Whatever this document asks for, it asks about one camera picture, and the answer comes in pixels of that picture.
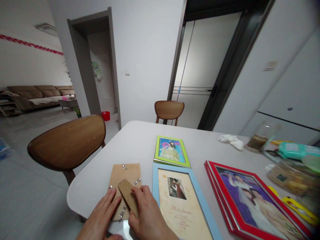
hand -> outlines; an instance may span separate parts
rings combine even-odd
[[[136,194],[139,204],[139,218],[133,212],[130,212],[129,216],[129,226],[136,235],[141,240],[179,240],[163,219],[149,187],[133,187],[131,191]]]
[[[90,217],[85,222],[76,240],[105,240],[109,221],[121,201],[119,196],[113,203],[117,189],[109,189],[107,194],[97,204]],[[123,240],[120,235],[113,235],[109,240]]]

hanging towel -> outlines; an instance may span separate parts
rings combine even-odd
[[[101,82],[101,70],[100,70],[100,66],[97,62],[93,62],[92,61],[92,68],[93,68],[93,73],[96,76],[98,82]]]

wooden chair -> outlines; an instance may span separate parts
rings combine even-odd
[[[100,146],[106,145],[106,126],[99,115],[78,118],[57,126],[33,139],[28,153],[37,163],[63,172],[70,185],[74,168],[83,163]]]
[[[173,120],[175,119],[175,126],[178,123],[178,117],[182,114],[184,103],[178,101],[157,101],[154,103],[154,110],[156,111],[157,121],[159,119]]]

floor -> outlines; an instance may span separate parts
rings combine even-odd
[[[106,144],[119,132],[117,117],[114,114],[105,122]],[[36,163],[27,152],[33,138],[76,118],[71,109],[61,107],[0,118],[0,137],[16,151],[0,161],[0,240],[75,239],[78,235],[83,223],[66,203],[64,175]],[[76,175],[100,150],[74,170]]]

red wall decoration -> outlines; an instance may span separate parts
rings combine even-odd
[[[10,42],[23,44],[23,45],[26,45],[26,46],[29,46],[29,47],[34,47],[34,48],[37,48],[37,49],[41,49],[41,50],[44,50],[44,51],[47,51],[47,52],[52,52],[52,53],[59,54],[59,55],[63,56],[63,52],[52,50],[50,48],[41,47],[39,45],[36,45],[36,44],[33,44],[33,43],[29,43],[29,42],[25,42],[25,41],[19,40],[17,38],[9,37],[9,36],[3,35],[3,34],[0,34],[0,39],[4,39],[4,40],[8,40]]]

